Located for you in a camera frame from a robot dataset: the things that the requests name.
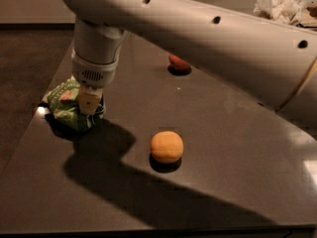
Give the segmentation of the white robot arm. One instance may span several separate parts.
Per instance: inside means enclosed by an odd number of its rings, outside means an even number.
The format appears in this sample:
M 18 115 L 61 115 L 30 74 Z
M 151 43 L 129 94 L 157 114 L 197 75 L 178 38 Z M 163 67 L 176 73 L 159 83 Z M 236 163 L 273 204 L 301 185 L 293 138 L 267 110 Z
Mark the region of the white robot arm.
M 316 133 L 316 33 L 192 0 L 62 1 L 76 16 L 73 75 L 93 91 L 112 81 L 134 33 Z

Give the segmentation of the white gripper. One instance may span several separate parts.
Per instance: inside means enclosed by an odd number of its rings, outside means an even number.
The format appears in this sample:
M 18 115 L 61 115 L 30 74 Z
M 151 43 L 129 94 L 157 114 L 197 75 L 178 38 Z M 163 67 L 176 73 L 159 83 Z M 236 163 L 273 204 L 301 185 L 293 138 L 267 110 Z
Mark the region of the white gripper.
M 84 115 L 93 115 L 102 99 L 101 88 L 112 82 L 118 62 L 94 63 L 81 58 L 75 51 L 72 51 L 71 59 L 72 75 L 82 84 L 77 95 L 79 110 Z

